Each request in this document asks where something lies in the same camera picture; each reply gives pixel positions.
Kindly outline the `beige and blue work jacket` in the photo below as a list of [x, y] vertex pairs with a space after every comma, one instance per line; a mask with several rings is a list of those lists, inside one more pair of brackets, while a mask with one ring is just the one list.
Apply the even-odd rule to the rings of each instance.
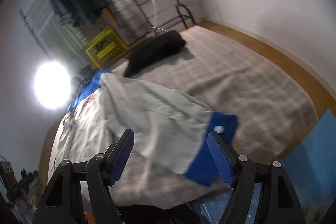
[[218, 170], [207, 136], [216, 131], [230, 144], [237, 127], [237, 116], [212, 111], [187, 93], [101, 71], [68, 107], [56, 133], [50, 170], [64, 159], [89, 160], [129, 129], [134, 132], [135, 153], [210, 186]]

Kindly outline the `plaid beige bed blanket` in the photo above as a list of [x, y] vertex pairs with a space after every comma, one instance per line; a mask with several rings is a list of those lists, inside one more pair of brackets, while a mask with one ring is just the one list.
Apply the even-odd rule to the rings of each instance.
[[[235, 115], [234, 149], [256, 162], [274, 161], [296, 137], [317, 121], [311, 98], [279, 67], [240, 43], [195, 26], [182, 33], [186, 48], [129, 79], [149, 81], [187, 93], [212, 111]], [[120, 77], [123, 62], [109, 71]], [[210, 186], [155, 166], [131, 152], [121, 179], [110, 189], [118, 206], [169, 209], [228, 186]]]

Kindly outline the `dark plant pot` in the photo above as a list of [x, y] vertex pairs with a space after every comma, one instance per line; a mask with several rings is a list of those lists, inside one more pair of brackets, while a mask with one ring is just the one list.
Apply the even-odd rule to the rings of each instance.
[[87, 65], [81, 69], [79, 73], [84, 80], [89, 81], [95, 75], [96, 71], [92, 69], [90, 65]]

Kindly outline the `black folded garment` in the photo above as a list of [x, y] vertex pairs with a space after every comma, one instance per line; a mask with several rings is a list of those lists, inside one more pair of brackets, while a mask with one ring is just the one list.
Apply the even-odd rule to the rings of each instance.
[[185, 40], [175, 30], [164, 32], [131, 51], [123, 76], [133, 76], [151, 64], [176, 55], [185, 45]]

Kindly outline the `yellow green patterned bag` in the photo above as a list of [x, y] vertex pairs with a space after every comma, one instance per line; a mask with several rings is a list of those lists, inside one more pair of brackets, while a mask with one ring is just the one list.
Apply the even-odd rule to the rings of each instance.
[[128, 46], [121, 36], [112, 27], [108, 27], [88, 44], [85, 54], [102, 70], [118, 61], [127, 51]]

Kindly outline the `dark green hanging jacket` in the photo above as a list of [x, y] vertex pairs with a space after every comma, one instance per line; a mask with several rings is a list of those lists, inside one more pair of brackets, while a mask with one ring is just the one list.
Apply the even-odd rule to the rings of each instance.
[[74, 27], [96, 24], [88, 0], [50, 0], [55, 14], [60, 18], [61, 24], [71, 24]]

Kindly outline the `green striped white wall cloth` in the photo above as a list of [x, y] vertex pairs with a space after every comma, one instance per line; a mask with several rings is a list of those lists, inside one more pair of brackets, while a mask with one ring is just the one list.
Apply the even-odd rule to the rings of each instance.
[[42, 50], [52, 59], [68, 64], [88, 44], [88, 39], [79, 28], [61, 23], [50, 0], [34, 0], [23, 18]]

